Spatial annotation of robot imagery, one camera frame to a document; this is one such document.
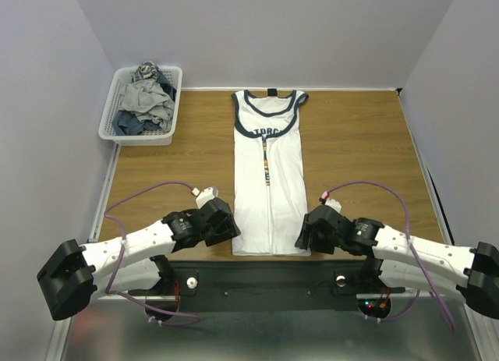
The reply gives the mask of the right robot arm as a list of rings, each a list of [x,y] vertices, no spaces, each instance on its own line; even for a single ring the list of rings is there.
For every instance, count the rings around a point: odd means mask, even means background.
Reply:
[[[371,263],[359,271],[368,291],[381,286],[442,294],[498,318],[498,249],[487,242],[452,246],[408,236],[369,218],[349,220],[321,204],[306,214],[295,246],[332,254],[339,248]]]

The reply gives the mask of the white printed tank top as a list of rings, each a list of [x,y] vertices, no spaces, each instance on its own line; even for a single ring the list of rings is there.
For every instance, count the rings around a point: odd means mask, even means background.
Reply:
[[[307,212],[299,109],[308,93],[232,94],[235,256],[308,256],[295,246]]]

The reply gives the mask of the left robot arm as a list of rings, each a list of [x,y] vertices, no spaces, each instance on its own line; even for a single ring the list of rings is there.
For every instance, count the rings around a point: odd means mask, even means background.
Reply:
[[[215,197],[198,209],[171,212],[125,237],[88,244],[65,241],[37,273],[37,281],[51,318],[65,320],[106,295],[173,293],[178,278],[168,255],[239,234],[230,206]]]

